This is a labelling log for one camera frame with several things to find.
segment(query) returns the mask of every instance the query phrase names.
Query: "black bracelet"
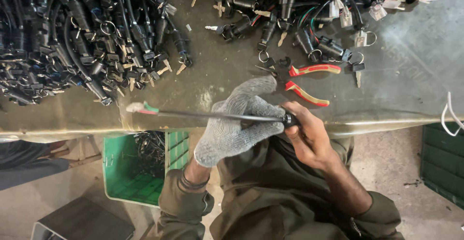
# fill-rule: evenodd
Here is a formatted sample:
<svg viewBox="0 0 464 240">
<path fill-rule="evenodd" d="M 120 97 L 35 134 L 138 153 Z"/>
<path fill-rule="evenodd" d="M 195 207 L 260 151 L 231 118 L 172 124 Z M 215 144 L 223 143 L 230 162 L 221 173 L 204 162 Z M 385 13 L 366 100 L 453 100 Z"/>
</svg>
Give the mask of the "black bracelet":
<svg viewBox="0 0 464 240">
<path fill-rule="evenodd" d="M 183 188 L 187 189 L 187 190 L 198 190 L 198 189 L 201 189 L 202 187 L 206 186 L 206 184 L 208 184 L 208 181 L 209 181 L 209 177 L 208 179 L 203 182 L 203 183 L 200 183 L 200 184 L 193 184 L 191 183 L 190 181 L 187 180 L 187 178 L 185 178 L 185 173 L 182 172 L 182 178 L 179 180 L 179 182 L 181 183 L 181 185 L 183 186 Z"/>
</svg>

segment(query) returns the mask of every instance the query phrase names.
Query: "dark green sleeve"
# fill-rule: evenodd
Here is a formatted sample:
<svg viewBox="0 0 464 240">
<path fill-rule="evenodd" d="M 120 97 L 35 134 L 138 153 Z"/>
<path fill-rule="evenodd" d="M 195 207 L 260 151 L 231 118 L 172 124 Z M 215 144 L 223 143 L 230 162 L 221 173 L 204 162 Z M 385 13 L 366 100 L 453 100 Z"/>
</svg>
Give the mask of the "dark green sleeve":
<svg viewBox="0 0 464 240">
<path fill-rule="evenodd" d="M 163 190 L 158 199 L 161 217 L 158 234 L 161 240 L 203 239 L 205 226 L 201 218 L 211 212 L 214 198 L 207 192 L 187 193 L 179 188 L 182 170 L 170 170 L 165 177 Z"/>
<path fill-rule="evenodd" d="M 380 193 L 368 193 L 372 196 L 372 205 L 368 211 L 354 218 L 353 226 L 373 239 L 403 240 L 403 235 L 396 231 L 401 217 L 395 203 Z"/>
</svg>

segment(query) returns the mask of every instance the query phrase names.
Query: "person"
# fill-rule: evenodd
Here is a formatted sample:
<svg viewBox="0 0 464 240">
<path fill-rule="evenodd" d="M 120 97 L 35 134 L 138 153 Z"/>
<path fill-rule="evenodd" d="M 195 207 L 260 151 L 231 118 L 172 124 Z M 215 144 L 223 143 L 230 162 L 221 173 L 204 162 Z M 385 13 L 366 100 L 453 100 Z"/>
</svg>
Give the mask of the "person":
<svg viewBox="0 0 464 240">
<path fill-rule="evenodd" d="M 36 143 L 23 140 L 0 143 L 0 191 L 68 169 L 63 158 L 45 159 L 66 141 Z"/>
<path fill-rule="evenodd" d="M 285 108 L 301 124 L 244 128 L 239 121 L 210 119 L 189 165 L 166 174 L 160 238 L 203 238 L 201 219 L 214 205 L 206 184 L 217 165 L 224 198 L 210 226 L 215 240 L 404 239 L 395 229 L 401 219 L 394 202 L 366 191 L 349 171 L 353 137 L 330 140 L 322 120 L 298 102 L 276 107 L 258 97 L 275 87 L 273 77 L 249 80 L 212 111 L 283 116 Z"/>
</svg>

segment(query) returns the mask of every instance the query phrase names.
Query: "white cable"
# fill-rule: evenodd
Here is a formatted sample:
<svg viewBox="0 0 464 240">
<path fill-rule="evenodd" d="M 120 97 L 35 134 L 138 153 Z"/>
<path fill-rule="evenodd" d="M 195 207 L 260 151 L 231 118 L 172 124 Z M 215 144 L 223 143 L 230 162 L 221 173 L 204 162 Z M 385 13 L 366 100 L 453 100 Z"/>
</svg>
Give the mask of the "white cable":
<svg viewBox="0 0 464 240">
<path fill-rule="evenodd" d="M 454 134 L 449 131 L 444 123 L 444 115 L 446 114 L 447 109 L 449 109 L 449 113 L 451 114 L 451 117 L 454 119 L 454 121 L 459 125 L 459 129 L 456 130 Z M 448 102 L 444 106 L 443 112 L 441 113 L 441 125 L 443 126 L 444 130 L 451 136 L 456 136 L 461 129 L 464 130 L 464 124 L 456 117 L 453 111 L 453 107 L 451 106 L 451 92 L 448 92 Z"/>
</svg>

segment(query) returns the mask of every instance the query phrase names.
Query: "green plastic crate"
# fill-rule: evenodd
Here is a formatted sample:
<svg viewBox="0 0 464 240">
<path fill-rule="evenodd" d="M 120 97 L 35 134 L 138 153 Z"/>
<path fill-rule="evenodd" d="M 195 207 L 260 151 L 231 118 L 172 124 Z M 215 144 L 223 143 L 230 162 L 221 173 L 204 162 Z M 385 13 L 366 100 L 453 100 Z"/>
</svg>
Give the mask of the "green plastic crate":
<svg viewBox="0 0 464 240">
<path fill-rule="evenodd" d="M 456 123 L 447 123 L 455 132 Z M 424 184 L 464 209 L 464 132 L 450 136 L 440 123 L 424 126 L 420 166 Z"/>
<path fill-rule="evenodd" d="M 188 132 L 166 132 L 166 172 L 183 168 L 189 156 Z M 138 170 L 137 147 L 132 135 L 105 138 L 103 177 L 105 193 L 113 200 L 158 207 L 164 180 Z"/>
</svg>

